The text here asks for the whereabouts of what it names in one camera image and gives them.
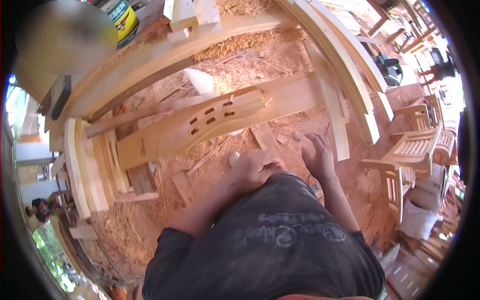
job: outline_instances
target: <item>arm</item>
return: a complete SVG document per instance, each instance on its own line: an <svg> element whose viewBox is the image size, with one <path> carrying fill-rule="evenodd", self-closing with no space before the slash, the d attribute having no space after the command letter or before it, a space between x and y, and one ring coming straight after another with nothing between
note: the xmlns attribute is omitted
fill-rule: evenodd
<svg viewBox="0 0 480 300"><path fill-rule="evenodd" d="M322 186L325 209L349 232L359 231L360 227L335 174L333 153L328 141L317 133L307 133L305 136L312 141L315 156L311 157L308 150L302 147L302 158L308 171Z"/></svg>
<svg viewBox="0 0 480 300"><path fill-rule="evenodd" d="M285 169L283 162L270 152L251 150L242 154L232 170L203 197L184 208L167 225L201 238L218 215L242 196L256 190L275 172Z"/></svg>

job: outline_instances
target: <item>can label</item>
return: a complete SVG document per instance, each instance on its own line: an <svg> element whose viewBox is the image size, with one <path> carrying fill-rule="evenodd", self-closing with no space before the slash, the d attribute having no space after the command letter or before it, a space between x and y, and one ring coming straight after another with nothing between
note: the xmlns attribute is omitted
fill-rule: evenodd
<svg viewBox="0 0 480 300"><path fill-rule="evenodd" d="M108 15L117 27L119 42L126 38L131 33L132 29L138 27L138 19L135 12L125 0L120 0L117 5L108 12Z"/></svg>

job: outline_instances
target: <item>right hand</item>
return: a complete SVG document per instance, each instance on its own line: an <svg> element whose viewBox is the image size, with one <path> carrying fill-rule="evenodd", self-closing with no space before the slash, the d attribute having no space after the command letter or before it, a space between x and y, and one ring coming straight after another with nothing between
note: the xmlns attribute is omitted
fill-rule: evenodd
<svg viewBox="0 0 480 300"><path fill-rule="evenodd" d="M333 164L333 152L327 139L318 133L307 133L305 136L312 141L315 155L310 156L305 147L301 148L301 157L308 171L317 178L320 184L336 178Z"/></svg>

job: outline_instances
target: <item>left hand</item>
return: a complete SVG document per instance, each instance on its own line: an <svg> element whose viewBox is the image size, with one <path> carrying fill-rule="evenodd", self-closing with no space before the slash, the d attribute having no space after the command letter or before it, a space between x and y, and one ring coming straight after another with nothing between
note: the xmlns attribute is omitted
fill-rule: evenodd
<svg viewBox="0 0 480 300"><path fill-rule="evenodd" d="M265 150L250 150L240 155L226 176L228 188L236 195L252 192L273 173L285 170L283 161Z"/></svg>

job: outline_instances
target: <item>hand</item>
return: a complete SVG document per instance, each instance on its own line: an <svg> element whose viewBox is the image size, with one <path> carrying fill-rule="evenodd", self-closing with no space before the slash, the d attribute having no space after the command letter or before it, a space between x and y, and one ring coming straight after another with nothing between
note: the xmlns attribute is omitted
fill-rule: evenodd
<svg viewBox="0 0 480 300"><path fill-rule="evenodd" d="M276 172L285 170L283 161L265 150L250 150L238 158L226 176L228 188L235 194L254 191Z"/></svg>
<svg viewBox="0 0 480 300"><path fill-rule="evenodd" d="M312 141L315 147L313 158L305 147L301 148L301 157L308 171L317 178L320 184L336 178L333 164L333 153L327 139L318 133L307 133L305 136Z"/></svg>

